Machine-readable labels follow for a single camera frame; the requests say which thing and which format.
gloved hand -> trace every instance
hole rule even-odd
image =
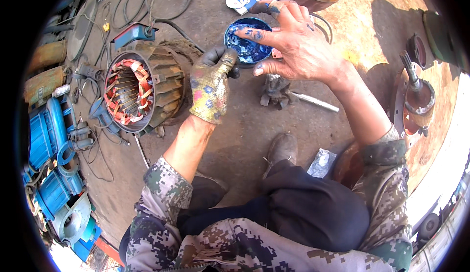
[[[191,68],[193,106],[189,112],[212,124],[222,124],[227,111],[228,79],[238,78],[238,53],[223,45],[205,52]]]

camouflage jacket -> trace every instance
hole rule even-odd
[[[404,143],[392,128],[362,151],[364,175],[353,191],[371,214],[358,250],[334,253],[307,247],[246,218],[226,219],[197,236],[180,237],[180,209],[189,206],[192,186],[161,157],[144,175],[135,204],[126,254],[127,271],[398,271],[412,257],[408,224],[408,170]]]

dirty floor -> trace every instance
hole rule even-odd
[[[117,1],[100,1],[95,18],[98,25],[111,20]],[[128,14],[138,10],[140,1],[130,0]],[[185,1],[156,0],[154,14],[175,14]],[[388,109],[394,77],[402,69],[398,54],[404,49],[406,39],[414,32],[425,38],[418,9],[428,8],[432,9],[432,5],[425,0],[340,0],[319,12],[332,24],[333,48],[353,62],[385,110]],[[119,20],[122,20],[122,5],[117,12],[116,23],[121,24],[122,21]],[[255,16],[271,26],[278,26],[271,16]],[[239,17],[225,5],[225,0],[193,0],[186,12],[173,22],[207,49],[221,43],[222,34],[228,25]],[[142,22],[147,24],[148,17]],[[328,33],[323,22],[318,24]],[[160,29],[156,33],[156,43],[180,38],[179,33],[169,26],[156,24],[156,27]],[[111,29],[109,38],[120,31]],[[83,50],[91,62],[97,58],[102,44],[100,31],[94,26]],[[111,58],[115,55],[114,47],[111,46]],[[429,50],[428,63],[432,65]],[[99,65],[106,69],[104,58]],[[227,115],[223,124],[216,128],[199,165],[199,170],[204,174],[222,179],[230,185],[230,191],[219,206],[243,204],[256,196],[258,182],[267,166],[263,156],[266,156],[271,140],[278,133],[288,131],[297,136],[297,163],[303,167],[312,162],[319,148],[340,151],[353,137],[341,104],[324,84],[298,81],[291,87],[297,92],[340,107],[339,113],[303,102],[282,111],[271,105],[263,107],[259,104],[259,93],[264,81],[262,77],[252,77],[251,71],[246,69],[242,70],[239,79],[229,79],[231,93]],[[85,89],[85,95],[88,99],[93,98],[90,87]],[[80,99],[75,107],[76,115],[86,119],[88,110],[89,104]],[[179,126],[166,127],[164,138],[147,134],[140,139],[144,152],[152,163],[169,147],[178,128]],[[98,154],[96,161],[90,165],[96,176],[80,155],[82,175],[89,188],[89,197],[96,206],[95,216],[103,229],[103,236],[115,247],[119,246],[124,231],[135,215],[133,204],[139,199],[143,187],[142,175],[146,170],[133,136],[123,134],[123,138],[129,140],[131,145],[115,145],[104,136],[100,137],[103,155]],[[113,181],[106,182],[97,177]]]

yellow tag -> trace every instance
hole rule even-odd
[[[109,23],[106,23],[106,24],[103,25],[103,30],[104,30],[104,32],[109,31]]]

shoe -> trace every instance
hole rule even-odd
[[[220,187],[222,187],[222,189],[225,191],[225,193],[228,192],[228,184],[223,182],[222,180],[219,180],[219,179],[215,179],[215,178],[212,178],[212,177],[209,177],[209,176],[206,176],[204,174],[202,174],[201,172],[199,172],[198,170],[196,170],[196,176],[199,176],[199,177],[203,177],[203,178],[207,178],[209,180],[212,180],[214,181],[215,183],[217,183]]]
[[[292,164],[297,164],[297,138],[289,133],[281,133],[273,140],[267,152],[267,162],[269,163],[263,179],[266,178],[269,170],[282,160],[289,160]]]

